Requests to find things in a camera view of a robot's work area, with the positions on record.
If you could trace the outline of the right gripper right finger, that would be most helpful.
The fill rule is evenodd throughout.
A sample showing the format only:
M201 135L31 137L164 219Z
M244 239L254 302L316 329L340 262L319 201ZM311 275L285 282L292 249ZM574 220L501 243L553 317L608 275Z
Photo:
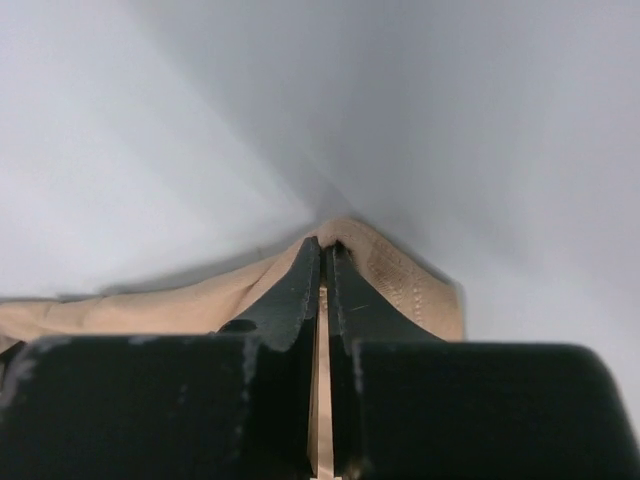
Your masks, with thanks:
M570 344L452 342L325 253L334 471L344 479L635 479L616 383Z

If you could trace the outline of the beige t shirt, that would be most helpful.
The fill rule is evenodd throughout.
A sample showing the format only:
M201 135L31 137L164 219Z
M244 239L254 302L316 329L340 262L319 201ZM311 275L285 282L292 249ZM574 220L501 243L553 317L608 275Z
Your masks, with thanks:
M401 314L446 340L462 336L453 287L423 270L385 237L351 219L332 220L283 253L196 284L148 293L120 293L77 301L18 300L1 306L2 384L12 359L28 343L49 336L203 335L256 303L290 269L304 240L321 249L319 303L314 336L308 454L312 477L335 478L328 297L325 253L344 246L357 272Z

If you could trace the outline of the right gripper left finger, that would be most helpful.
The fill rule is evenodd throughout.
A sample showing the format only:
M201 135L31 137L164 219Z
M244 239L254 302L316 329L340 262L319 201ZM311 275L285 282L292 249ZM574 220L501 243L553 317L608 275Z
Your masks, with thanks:
M203 335L49 336L1 391L5 479L308 479L321 249Z

